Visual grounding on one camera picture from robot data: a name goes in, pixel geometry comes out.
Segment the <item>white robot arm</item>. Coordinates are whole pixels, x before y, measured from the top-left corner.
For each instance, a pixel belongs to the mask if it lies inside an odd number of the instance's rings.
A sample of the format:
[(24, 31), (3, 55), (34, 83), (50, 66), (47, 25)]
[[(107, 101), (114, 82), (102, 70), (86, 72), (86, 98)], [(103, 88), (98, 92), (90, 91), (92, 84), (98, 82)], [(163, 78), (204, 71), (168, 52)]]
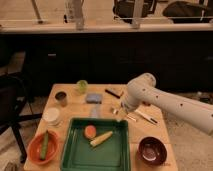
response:
[(126, 113), (130, 113), (142, 102), (163, 109), (213, 136), (213, 105), (157, 89), (156, 79), (151, 73), (143, 73), (128, 82), (121, 106)]

